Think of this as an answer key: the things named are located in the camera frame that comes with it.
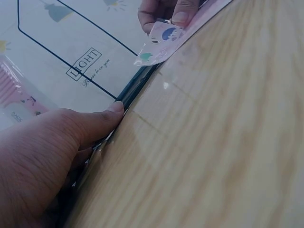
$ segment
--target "fingernail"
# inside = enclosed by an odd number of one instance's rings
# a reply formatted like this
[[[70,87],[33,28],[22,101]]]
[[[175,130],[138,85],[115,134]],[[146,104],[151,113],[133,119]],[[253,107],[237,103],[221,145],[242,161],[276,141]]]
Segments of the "fingernail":
[[[124,110],[123,103],[121,101],[116,101],[108,107],[107,111],[111,111],[114,113],[120,113]]]
[[[173,22],[184,23],[188,19],[188,13],[186,12],[178,12],[172,17]]]

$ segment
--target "blue cartoon figure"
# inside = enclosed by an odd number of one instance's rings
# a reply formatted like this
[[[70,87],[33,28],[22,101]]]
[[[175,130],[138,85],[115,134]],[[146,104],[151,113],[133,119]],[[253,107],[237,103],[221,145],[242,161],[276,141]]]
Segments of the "blue cartoon figure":
[[[169,28],[169,29],[166,29],[163,34],[162,34],[162,39],[163,40],[172,40],[172,41],[175,41],[178,37],[178,34],[177,34],[177,29],[176,28]]]

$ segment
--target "finger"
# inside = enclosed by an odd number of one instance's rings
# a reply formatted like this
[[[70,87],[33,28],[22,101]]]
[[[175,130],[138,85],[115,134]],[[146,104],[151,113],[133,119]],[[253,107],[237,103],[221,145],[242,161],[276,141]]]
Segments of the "finger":
[[[106,111],[101,113],[78,113],[75,120],[82,131],[77,132],[76,138],[80,147],[86,147],[91,143],[106,137],[119,124],[124,115],[123,103],[117,101]]]
[[[200,0],[178,0],[172,17],[173,24],[187,26],[197,13],[199,3]]]
[[[92,152],[93,152],[92,148],[88,148],[86,150],[79,151],[72,161],[71,171],[73,171],[77,167],[83,165],[86,162],[86,160],[89,159]]]
[[[145,33],[150,33],[155,23],[155,12],[158,8],[158,0],[142,0],[138,10],[138,19]]]

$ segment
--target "hand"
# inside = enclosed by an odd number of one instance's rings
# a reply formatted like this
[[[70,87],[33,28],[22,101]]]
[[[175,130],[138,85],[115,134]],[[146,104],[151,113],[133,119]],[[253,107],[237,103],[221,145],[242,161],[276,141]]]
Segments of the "hand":
[[[200,0],[142,0],[138,19],[146,33],[150,33],[156,18],[172,18],[173,24],[185,27],[198,11],[199,3]]]
[[[0,133],[1,227],[40,227],[73,173],[83,166],[94,142],[107,136],[124,114],[121,102],[102,113],[61,109]]]

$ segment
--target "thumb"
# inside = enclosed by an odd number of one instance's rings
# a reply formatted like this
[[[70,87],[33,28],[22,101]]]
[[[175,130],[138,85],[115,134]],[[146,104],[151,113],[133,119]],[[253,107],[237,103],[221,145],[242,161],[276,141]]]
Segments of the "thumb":
[[[80,148],[85,148],[106,137],[119,124],[123,115],[124,106],[120,101],[100,113],[77,113],[76,123],[81,131],[76,133],[76,138]]]
[[[178,0],[172,16],[173,24],[187,26],[199,9],[200,0]]]

